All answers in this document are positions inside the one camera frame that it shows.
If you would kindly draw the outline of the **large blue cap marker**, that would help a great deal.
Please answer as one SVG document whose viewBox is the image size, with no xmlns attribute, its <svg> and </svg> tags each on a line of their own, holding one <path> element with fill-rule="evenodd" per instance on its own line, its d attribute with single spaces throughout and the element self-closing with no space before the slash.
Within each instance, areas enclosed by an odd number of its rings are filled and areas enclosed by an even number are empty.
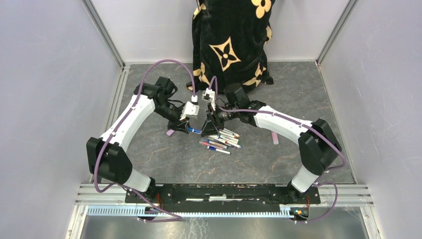
<svg viewBox="0 0 422 239">
<path fill-rule="evenodd" d="M 189 132 L 192 132 L 192 133 L 196 133 L 196 134 L 201 134 L 202 133 L 201 130 L 195 129 L 195 128 L 191 128 L 191 127 L 188 128 L 188 131 Z"/>
</svg>

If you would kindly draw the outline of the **pink highlighter cap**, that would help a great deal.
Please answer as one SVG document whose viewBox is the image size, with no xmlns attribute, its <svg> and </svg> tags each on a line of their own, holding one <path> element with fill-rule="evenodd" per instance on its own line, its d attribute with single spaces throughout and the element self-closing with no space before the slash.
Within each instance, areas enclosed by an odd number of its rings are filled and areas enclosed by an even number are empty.
<svg viewBox="0 0 422 239">
<path fill-rule="evenodd" d="M 167 136 L 172 136 L 172 134 L 173 134 L 174 132 L 175 132 L 174 130 L 170 129 L 170 130 L 168 130 L 168 131 L 166 132 L 166 135 L 167 135 Z"/>
</svg>

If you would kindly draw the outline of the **orange cap marker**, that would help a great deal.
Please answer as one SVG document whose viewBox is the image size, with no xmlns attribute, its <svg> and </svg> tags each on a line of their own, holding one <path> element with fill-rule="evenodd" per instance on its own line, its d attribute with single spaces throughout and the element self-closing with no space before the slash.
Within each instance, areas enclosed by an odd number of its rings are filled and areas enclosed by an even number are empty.
<svg viewBox="0 0 422 239">
<path fill-rule="evenodd" d="M 222 129 L 222 130 L 221 130 L 221 132 L 226 133 L 226 134 L 228 134 L 228 135 L 232 135 L 232 136 L 233 136 L 233 137 L 235 137 L 235 138 L 239 138 L 239 137 L 240 137 L 240 135 L 239 135 L 239 134 L 234 133 L 234 132 L 232 132 L 232 131 L 230 131 L 230 130 L 227 130 L 227 129 Z"/>
</svg>

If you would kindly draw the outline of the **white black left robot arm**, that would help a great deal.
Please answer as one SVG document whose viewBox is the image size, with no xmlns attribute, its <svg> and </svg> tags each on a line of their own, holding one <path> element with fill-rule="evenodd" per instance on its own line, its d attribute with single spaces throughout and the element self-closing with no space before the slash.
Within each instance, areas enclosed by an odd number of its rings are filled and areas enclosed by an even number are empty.
<svg viewBox="0 0 422 239">
<path fill-rule="evenodd" d="M 87 141 L 89 171 L 95 177 L 135 189 L 139 199 L 152 202 L 156 198 L 154 179 L 135 170 L 126 151 L 135 133 L 152 113 L 167 119 L 169 130 L 189 133 L 189 119 L 182 116 L 184 106 L 177 107 L 170 100 L 177 90 L 165 77 L 159 77 L 155 84 L 137 86 L 117 121 L 99 138 L 91 137 Z"/>
</svg>

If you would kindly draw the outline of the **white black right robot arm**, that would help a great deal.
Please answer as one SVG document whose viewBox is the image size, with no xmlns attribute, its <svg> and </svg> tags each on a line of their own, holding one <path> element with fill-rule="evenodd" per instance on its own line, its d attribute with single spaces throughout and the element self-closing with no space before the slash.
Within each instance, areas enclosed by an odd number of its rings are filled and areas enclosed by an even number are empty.
<svg viewBox="0 0 422 239">
<path fill-rule="evenodd" d="M 331 164 L 340 157 L 345 160 L 342 148 L 329 124 L 323 120 L 297 119 L 281 113 L 264 102 L 250 100 L 240 84 L 226 87 L 227 103 L 216 104 L 216 92 L 205 89 L 202 99 L 208 102 L 207 119 L 202 128 L 203 136 L 222 134 L 224 123 L 239 119 L 245 124 L 267 129 L 296 143 L 299 147 L 301 167 L 287 185 L 291 202 L 300 203 L 308 190 Z"/>
</svg>

